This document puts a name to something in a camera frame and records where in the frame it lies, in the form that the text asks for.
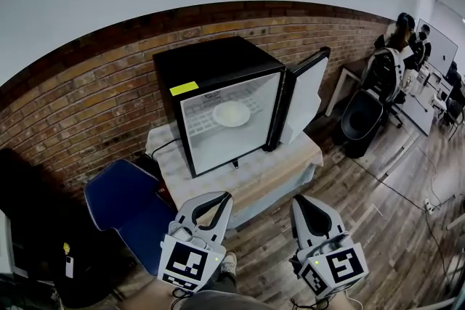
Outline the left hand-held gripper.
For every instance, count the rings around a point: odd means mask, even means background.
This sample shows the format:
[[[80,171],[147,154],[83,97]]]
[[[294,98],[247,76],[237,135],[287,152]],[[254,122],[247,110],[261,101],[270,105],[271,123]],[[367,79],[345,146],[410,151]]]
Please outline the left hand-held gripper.
[[[217,206],[208,225],[197,218]],[[207,192],[184,202],[161,242],[157,279],[187,292],[199,291],[226,254],[222,245],[233,206],[229,192]]]

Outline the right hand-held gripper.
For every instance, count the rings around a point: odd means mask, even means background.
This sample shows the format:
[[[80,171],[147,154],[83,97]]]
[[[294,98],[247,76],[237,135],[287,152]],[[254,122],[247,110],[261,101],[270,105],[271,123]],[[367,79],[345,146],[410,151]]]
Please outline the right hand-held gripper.
[[[362,246],[342,233],[344,224],[335,209],[313,197],[295,195],[290,216],[292,234],[301,249],[296,254],[297,275],[317,299],[344,291],[368,275]],[[310,247],[310,238],[330,239]]]

